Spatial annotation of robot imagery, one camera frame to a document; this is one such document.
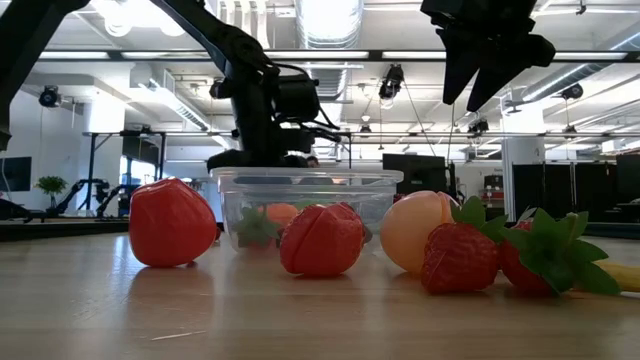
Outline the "yellow plastic banana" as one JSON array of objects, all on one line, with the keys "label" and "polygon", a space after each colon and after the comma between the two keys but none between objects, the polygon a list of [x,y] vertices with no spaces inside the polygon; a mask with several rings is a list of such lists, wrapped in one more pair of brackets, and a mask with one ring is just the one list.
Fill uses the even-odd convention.
[{"label": "yellow plastic banana", "polygon": [[597,265],[613,277],[623,292],[640,293],[640,266],[598,261]]}]

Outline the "black partition screens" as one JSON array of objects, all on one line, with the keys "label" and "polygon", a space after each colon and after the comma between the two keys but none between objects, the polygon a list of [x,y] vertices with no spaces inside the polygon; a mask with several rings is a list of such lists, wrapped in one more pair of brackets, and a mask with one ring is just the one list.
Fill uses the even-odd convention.
[{"label": "black partition screens", "polygon": [[591,222],[640,223],[640,167],[609,162],[512,166],[514,211],[542,208],[561,218],[588,212]]}]

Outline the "black overhead crossbar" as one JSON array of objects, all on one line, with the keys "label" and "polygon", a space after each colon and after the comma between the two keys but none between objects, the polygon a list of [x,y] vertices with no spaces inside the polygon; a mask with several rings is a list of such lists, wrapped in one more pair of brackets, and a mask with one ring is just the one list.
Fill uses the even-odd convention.
[{"label": "black overhead crossbar", "polygon": [[[271,50],[265,54],[276,61],[291,62],[443,62],[443,50]],[[123,51],[123,50],[47,50],[40,61],[157,61],[208,62],[205,51]],[[553,63],[640,63],[640,51],[559,51]]]}]

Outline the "background potted plant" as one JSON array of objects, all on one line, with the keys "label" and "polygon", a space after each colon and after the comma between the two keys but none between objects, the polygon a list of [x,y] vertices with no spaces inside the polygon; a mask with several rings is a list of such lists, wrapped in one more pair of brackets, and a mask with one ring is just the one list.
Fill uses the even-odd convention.
[{"label": "background potted plant", "polygon": [[68,183],[59,176],[43,176],[35,183],[35,187],[49,197],[51,208],[57,206],[56,196],[61,194],[67,185]]}]

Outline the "orange plastic tangerine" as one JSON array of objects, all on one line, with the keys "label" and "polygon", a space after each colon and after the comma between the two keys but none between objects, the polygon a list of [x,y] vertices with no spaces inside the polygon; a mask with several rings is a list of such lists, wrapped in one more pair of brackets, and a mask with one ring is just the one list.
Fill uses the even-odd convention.
[{"label": "orange plastic tangerine", "polygon": [[291,204],[272,203],[258,207],[259,228],[279,231],[298,214],[298,209]]}]

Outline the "clear plastic tupperware container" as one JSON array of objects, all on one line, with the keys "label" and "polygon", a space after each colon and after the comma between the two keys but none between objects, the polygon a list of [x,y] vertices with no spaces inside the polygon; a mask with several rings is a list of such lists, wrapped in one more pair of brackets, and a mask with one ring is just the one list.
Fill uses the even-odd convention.
[{"label": "clear plastic tupperware container", "polygon": [[346,203],[360,216],[367,234],[377,233],[403,180],[394,170],[339,168],[222,167],[210,176],[220,195],[224,229],[238,252],[266,250],[238,247],[231,227],[242,218],[243,207],[286,203],[300,212],[310,205]]}]

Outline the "red plastic strawberry green leaves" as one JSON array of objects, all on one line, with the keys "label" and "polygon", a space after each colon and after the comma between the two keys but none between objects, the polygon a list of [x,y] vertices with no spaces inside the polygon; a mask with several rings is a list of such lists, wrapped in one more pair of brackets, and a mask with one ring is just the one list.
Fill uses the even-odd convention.
[{"label": "red plastic strawberry green leaves", "polygon": [[470,293],[491,286],[499,266],[501,230],[507,217],[486,219],[486,208],[477,196],[462,205],[450,205],[453,221],[429,234],[424,250],[421,284],[431,295]]},{"label": "red plastic strawberry green leaves", "polygon": [[568,213],[556,220],[539,208],[533,217],[501,229],[502,273],[526,295],[557,296],[574,288],[620,294],[618,282],[596,264],[608,254],[581,239],[588,220],[588,212]]},{"label": "red plastic strawberry green leaves", "polygon": [[266,207],[243,207],[242,218],[231,229],[239,248],[267,249],[280,245],[280,225],[271,221]]}]

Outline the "black background rig frame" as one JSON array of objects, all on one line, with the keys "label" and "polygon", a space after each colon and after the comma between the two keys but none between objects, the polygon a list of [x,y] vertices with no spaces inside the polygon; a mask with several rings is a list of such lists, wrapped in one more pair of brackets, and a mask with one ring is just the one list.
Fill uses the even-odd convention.
[{"label": "black background rig frame", "polygon": [[128,215],[129,197],[139,186],[164,177],[167,134],[149,129],[84,132],[90,138],[87,185],[78,210],[98,219]]}]

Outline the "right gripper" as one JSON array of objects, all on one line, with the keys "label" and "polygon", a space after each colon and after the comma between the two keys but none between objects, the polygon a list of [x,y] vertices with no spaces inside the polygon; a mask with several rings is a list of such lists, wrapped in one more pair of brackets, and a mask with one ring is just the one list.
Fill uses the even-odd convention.
[{"label": "right gripper", "polygon": [[[468,111],[478,111],[500,89],[530,66],[548,66],[554,45],[535,34],[531,18],[537,0],[422,0],[420,11],[436,27],[446,52],[442,101],[453,104],[479,70]],[[482,67],[513,55],[517,61]]]}]

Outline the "red grooved plastic fruit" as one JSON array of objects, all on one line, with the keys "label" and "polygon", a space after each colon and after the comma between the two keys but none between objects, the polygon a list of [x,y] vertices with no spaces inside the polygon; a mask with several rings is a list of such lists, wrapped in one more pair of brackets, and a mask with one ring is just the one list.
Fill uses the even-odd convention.
[{"label": "red grooved plastic fruit", "polygon": [[337,276],[356,263],[364,239],[364,224],[348,204],[310,205],[285,227],[280,262],[295,275]]}]

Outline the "red round plastic fruit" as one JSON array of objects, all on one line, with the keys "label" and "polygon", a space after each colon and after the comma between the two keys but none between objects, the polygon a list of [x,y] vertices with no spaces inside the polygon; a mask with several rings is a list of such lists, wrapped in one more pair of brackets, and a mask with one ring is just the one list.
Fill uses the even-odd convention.
[{"label": "red round plastic fruit", "polygon": [[130,201],[129,240],[136,259],[150,267],[188,264],[218,235],[208,202],[177,178],[137,188]]}]

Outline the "silver ventilation duct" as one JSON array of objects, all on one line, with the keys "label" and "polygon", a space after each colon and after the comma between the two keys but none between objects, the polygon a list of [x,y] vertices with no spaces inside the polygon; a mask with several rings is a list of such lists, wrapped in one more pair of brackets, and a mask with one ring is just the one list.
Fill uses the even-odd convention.
[{"label": "silver ventilation duct", "polygon": [[[294,0],[298,44],[302,49],[354,49],[359,42],[364,0]],[[349,71],[338,68],[310,68],[319,81],[318,96],[342,100]]]}]

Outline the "black computer monitor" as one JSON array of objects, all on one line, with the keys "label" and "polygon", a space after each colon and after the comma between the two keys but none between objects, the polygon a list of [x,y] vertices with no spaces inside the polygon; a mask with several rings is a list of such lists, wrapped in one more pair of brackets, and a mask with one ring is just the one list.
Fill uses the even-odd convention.
[{"label": "black computer monitor", "polygon": [[400,171],[404,179],[397,184],[397,193],[409,195],[418,191],[445,192],[446,165],[444,157],[384,154],[384,170]]}]

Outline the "black aluminium table frame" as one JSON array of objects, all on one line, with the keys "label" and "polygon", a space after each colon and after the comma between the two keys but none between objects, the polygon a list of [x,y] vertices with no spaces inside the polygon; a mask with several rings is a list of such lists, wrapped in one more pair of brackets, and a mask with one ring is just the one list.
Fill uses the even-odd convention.
[{"label": "black aluminium table frame", "polygon": [[[0,242],[126,233],[128,229],[129,224],[124,221],[27,224],[10,222],[0,224]],[[589,223],[584,231],[584,236],[640,241],[640,224]]]}]

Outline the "plastic peach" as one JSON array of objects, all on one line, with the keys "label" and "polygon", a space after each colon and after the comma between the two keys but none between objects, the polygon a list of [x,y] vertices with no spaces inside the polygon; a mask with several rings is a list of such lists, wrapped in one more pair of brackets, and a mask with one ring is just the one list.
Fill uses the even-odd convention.
[{"label": "plastic peach", "polygon": [[409,273],[420,273],[429,234],[453,222],[451,202],[456,203],[444,192],[418,191],[392,205],[382,221],[380,242],[393,263]]}]

